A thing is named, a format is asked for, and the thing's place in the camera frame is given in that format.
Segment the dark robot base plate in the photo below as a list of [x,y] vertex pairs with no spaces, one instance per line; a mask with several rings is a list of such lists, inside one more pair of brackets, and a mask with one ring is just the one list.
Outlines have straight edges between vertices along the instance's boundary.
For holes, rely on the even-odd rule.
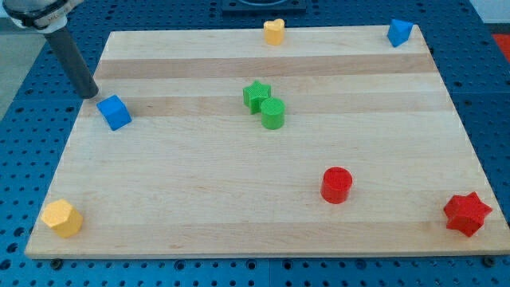
[[306,9],[306,0],[221,0],[221,10],[224,14],[246,12],[302,12]]

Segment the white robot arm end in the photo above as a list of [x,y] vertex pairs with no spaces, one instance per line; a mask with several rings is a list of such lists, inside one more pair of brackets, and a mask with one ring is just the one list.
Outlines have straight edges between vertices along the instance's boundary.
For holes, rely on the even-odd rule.
[[2,8],[22,29],[52,33],[67,24],[67,15],[84,0],[2,0]]

